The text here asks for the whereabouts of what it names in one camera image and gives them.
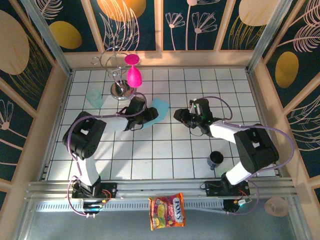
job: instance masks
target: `yellow circle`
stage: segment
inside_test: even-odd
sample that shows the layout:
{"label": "yellow circle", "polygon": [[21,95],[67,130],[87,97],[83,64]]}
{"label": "yellow circle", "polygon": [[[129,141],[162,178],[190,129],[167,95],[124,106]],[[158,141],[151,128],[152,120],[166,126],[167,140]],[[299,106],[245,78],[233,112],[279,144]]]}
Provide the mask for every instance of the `yellow circle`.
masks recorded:
{"label": "yellow circle", "polygon": [[0,10],[0,69],[18,75],[28,65],[30,47],[28,36],[20,23]]}
{"label": "yellow circle", "polygon": [[140,17],[147,5],[146,0],[97,0],[97,3],[105,15],[119,22],[125,21],[125,15],[130,14],[130,9],[136,18]]}
{"label": "yellow circle", "polygon": [[268,24],[279,0],[241,0],[239,4],[240,20],[249,26]]}
{"label": "yellow circle", "polygon": [[299,60],[290,51],[281,54],[275,66],[275,81],[280,88],[288,88],[296,79],[299,70]]}
{"label": "yellow circle", "polygon": [[76,49],[82,44],[80,32],[66,21],[55,21],[50,24],[49,29],[63,48]]}

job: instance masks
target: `white tile floor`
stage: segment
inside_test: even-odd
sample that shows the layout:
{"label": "white tile floor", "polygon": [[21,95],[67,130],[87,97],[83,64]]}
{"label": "white tile floor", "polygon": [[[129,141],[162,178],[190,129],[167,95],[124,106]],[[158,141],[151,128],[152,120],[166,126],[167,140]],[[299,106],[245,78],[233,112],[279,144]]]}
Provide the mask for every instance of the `white tile floor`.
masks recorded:
{"label": "white tile floor", "polygon": [[[190,99],[217,96],[230,104],[233,112],[230,122],[242,125],[258,123],[244,69],[142,69],[141,74],[143,84],[137,91],[145,94],[147,105],[150,107],[152,99],[158,98],[169,103],[170,110],[162,122],[145,129],[104,132],[94,154],[102,180],[218,178],[239,162],[234,144],[206,135],[199,136],[198,128],[190,133],[173,118],[173,114],[177,109],[187,108]],[[108,115],[129,105],[129,100],[117,101],[110,96],[112,83],[105,70],[75,72],[46,180],[68,180],[77,175],[78,170],[62,144],[62,137],[81,111]],[[103,93],[101,109],[94,109],[85,99],[86,92],[92,88]],[[211,98],[209,104],[214,117],[230,116],[228,108],[219,100]],[[212,151],[220,151],[224,156],[223,163],[214,171],[207,164],[207,157]],[[275,172],[263,172],[261,176],[275,176]]]}

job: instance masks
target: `pink wine glass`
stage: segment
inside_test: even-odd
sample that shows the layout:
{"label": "pink wine glass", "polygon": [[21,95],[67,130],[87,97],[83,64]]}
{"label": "pink wine glass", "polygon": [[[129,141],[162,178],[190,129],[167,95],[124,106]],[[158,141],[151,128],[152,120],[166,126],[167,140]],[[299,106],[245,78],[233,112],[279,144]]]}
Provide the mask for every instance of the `pink wine glass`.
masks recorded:
{"label": "pink wine glass", "polygon": [[138,68],[135,65],[140,61],[140,58],[136,54],[129,54],[124,58],[126,64],[131,65],[131,68],[127,74],[128,85],[132,88],[137,88],[142,84],[142,76]]}

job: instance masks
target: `candy package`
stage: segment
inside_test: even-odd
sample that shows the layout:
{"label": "candy package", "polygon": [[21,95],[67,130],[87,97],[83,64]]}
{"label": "candy package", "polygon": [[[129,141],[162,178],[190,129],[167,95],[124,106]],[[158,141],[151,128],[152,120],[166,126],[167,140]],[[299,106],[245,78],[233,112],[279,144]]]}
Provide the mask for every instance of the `candy package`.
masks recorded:
{"label": "candy package", "polygon": [[149,197],[149,203],[151,230],[185,226],[186,217],[182,193]]}

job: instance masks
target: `black mug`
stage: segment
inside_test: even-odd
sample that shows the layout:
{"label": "black mug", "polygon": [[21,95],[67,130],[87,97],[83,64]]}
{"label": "black mug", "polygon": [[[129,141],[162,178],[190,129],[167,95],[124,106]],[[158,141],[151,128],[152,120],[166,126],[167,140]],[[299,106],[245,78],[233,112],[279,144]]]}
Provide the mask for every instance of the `black mug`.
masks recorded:
{"label": "black mug", "polygon": [[207,163],[210,169],[213,171],[215,167],[218,167],[224,160],[224,156],[219,151],[213,151],[207,159]]}

